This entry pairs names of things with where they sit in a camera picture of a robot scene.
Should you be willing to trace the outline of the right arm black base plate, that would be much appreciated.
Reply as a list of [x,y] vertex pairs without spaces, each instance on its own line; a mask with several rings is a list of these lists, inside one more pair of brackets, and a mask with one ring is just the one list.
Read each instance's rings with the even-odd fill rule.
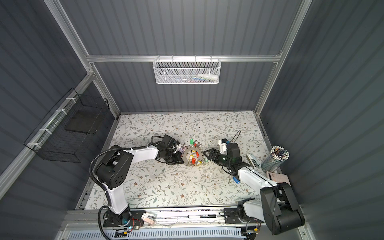
[[238,208],[224,208],[224,219],[227,225],[233,224],[263,224],[264,221],[261,221],[256,218],[248,217],[243,210]]

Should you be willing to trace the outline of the large keyring with coloured keys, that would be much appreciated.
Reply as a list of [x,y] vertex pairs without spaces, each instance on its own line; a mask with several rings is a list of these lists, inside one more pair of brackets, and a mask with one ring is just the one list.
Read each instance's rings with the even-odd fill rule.
[[208,159],[201,149],[201,144],[195,139],[190,139],[179,149],[184,165],[187,167],[201,167],[207,164]]

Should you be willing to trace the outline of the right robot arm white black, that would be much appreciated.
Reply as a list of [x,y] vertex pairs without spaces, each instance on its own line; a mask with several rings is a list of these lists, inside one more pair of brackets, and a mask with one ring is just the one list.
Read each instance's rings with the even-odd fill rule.
[[288,183],[277,183],[255,171],[253,166],[242,160],[236,143],[223,143],[225,151],[209,149],[204,156],[222,168],[236,182],[244,183],[260,194],[260,200],[248,198],[239,201],[236,211],[224,210],[227,224],[236,222],[265,223],[273,235],[299,228],[305,224],[305,217]]

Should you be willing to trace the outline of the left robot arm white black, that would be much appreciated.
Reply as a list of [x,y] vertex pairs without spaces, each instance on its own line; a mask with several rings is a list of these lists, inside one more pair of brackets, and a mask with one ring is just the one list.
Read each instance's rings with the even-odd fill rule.
[[105,193],[107,207],[121,216],[129,210],[123,183],[134,163],[156,160],[167,165],[183,164],[180,142],[169,135],[152,136],[149,144],[139,147],[111,147],[98,154],[90,163],[89,175]]

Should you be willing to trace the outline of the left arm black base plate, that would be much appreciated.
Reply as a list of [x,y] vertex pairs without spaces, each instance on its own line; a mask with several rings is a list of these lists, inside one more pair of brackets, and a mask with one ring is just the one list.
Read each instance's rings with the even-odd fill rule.
[[102,214],[101,220],[105,228],[141,227],[144,225],[142,220],[144,213],[146,211],[125,211],[121,215],[116,215],[112,211],[107,210]]

